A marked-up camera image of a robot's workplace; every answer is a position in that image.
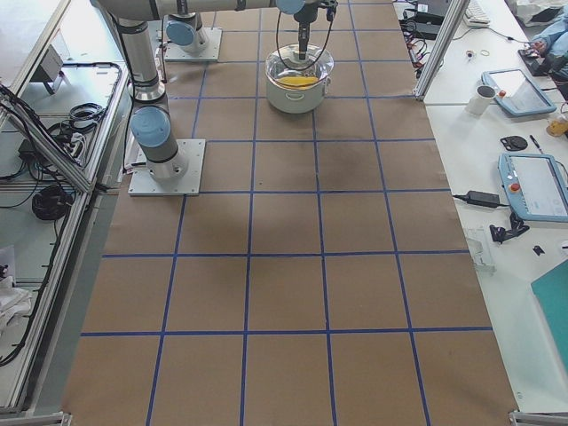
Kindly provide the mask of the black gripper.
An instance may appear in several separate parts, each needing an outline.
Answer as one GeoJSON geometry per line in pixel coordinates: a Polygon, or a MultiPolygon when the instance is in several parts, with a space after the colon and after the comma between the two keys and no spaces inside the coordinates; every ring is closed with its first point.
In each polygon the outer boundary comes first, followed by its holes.
{"type": "Polygon", "coordinates": [[[293,17],[298,23],[298,59],[306,60],[307,48],[309,43],[309,24],[318,18],[319,1],[303,1],[302,7],[293,17]]]}

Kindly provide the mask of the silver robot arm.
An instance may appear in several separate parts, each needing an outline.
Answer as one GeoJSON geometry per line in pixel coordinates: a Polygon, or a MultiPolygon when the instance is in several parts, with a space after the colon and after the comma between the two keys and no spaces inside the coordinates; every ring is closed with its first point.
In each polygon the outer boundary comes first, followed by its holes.
{"type": "Polygon", "coordinates": [[[169,15],[165,31],[171,42],[189,53],[203,51],[209,42],[199,13],[169,15]]]}
{"type": "Polygon", "coordinates": [[[109,29],[119,44],[131,79],[133,110],[130,130],[146,157],[146,166],[155,179],[182,176],[188,158],[181,153],[170,125],[166,89],[154,60],[148,25],[168,15],[187,17],[200,12],[245,11],[276,7],[292,15],[299,25],[300,57],[307,51],[310,25],[318,11],[330,8],[329,20],[335,17],[335,1],[94,1],[105,13],[109,29]]]}

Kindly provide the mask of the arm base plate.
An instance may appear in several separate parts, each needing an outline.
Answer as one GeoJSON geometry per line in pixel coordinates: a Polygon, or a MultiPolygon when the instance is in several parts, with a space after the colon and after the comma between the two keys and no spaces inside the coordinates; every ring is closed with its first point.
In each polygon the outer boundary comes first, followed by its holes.
{"type": "Polygon", "coordinates": [[[149,162],[141,149],[133,163],[128,194],[131,196],[198,195],[206,150],[205,139],[178,139],[175,157],[164,163],[149,162]]]}
{"type": "Polygon", "coordinates": [[[165,60],[169,62],[217,62],[222,38],[221,28],[199,30],[168,25],[165,60]]]}

